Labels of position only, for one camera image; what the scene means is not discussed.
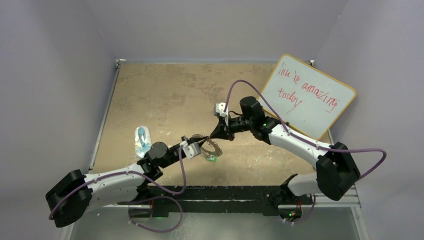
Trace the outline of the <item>key with green tag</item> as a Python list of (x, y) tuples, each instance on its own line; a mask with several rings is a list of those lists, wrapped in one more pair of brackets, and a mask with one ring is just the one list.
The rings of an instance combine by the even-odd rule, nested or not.
[(207, 157), (206, 160), (209, 162), (216, 162), (217, 158), (215, 156), (210, 156), (210, 157)]

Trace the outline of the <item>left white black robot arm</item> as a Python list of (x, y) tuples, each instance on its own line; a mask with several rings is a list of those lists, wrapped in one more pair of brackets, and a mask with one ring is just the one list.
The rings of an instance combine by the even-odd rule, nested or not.
[(163, 175), (162, 169), (182, 163), (184, 158), (196, 157), (206, 140), (206, 136), (183, 136), (180, 143), (171, 147), (158, 141), (129, 166), (95, 174), (84, 174), (79, 169), (70, 171), (45, 195), (49, 220), (62, 228), (79, 220), (84, 213), (106, 205), (146, 203), (149, 191), (143, 186), (152, 183), (158, 187), (156, 180)]

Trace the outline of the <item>silver disc with keyrings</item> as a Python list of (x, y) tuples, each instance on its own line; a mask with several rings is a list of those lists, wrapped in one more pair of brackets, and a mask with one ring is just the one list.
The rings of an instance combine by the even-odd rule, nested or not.
[(220, 146), (218, 145), (217, 142), (211, 140), (210, 138), (208, 138), (205, 143), (202, 145), (202, 147), (200, 148), (203, 157), (206, 159), (207, 157), (220, 157), (223, 154), (222, 149), (220, 148)]

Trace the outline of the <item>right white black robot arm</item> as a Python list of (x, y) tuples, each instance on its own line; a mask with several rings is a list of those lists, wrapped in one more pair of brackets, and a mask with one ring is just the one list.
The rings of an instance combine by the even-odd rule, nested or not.
[(339, 201), (360, 178), (359, 169), (343, 143), (331, 145), (309, 137), (302, 141), (303, 134), (294, 137), (290, 127), (265, 114), (255, 97), (244, 97), (239, 103), (242, 113), (235, 118), (230, 117), (224, 102), (215, 104), (218, 124), (210, 138), (232, 141), (236, 133), (249, 131), (257, 140), (287, 150), (315, 169), (314, 173), (293, 174), (280, 185), (279, 196), (284, 202), (292, 204), (307, 194), (323, 194)]

